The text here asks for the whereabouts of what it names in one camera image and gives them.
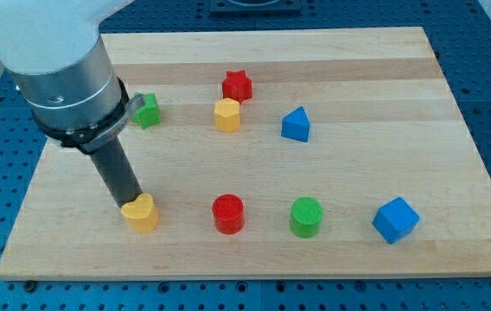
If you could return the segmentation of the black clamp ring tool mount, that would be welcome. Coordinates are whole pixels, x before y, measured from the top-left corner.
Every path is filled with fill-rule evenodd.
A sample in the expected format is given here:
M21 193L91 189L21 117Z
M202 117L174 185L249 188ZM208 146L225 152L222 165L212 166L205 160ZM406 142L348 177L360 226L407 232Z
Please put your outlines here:
M113 110L98 122L78 129L70 129L66 126L63 129L56 129L40 118L35 111L32 111L33 119L38 128L61 147L76 148L84 154L93 154L115 140L136 113L145 107L144 95L138 94L134 98L129 98L124 82L120 78L117 78L117 82L121 91L120 100Z

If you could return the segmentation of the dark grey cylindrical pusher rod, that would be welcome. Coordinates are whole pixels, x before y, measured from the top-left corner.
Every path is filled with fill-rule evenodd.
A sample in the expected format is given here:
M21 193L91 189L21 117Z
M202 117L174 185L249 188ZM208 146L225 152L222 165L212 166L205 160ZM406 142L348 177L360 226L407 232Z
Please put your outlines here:
M117 138L95 150L90 157L119 208L143 192Z

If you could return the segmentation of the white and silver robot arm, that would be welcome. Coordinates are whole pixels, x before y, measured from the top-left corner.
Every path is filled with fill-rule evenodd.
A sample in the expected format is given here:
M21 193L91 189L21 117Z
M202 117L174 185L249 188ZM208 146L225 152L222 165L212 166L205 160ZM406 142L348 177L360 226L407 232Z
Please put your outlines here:
M115 74L99 25L131 0L0 0L0 61L39 129L89 155L118 206L142 189L118 134L144 107Z

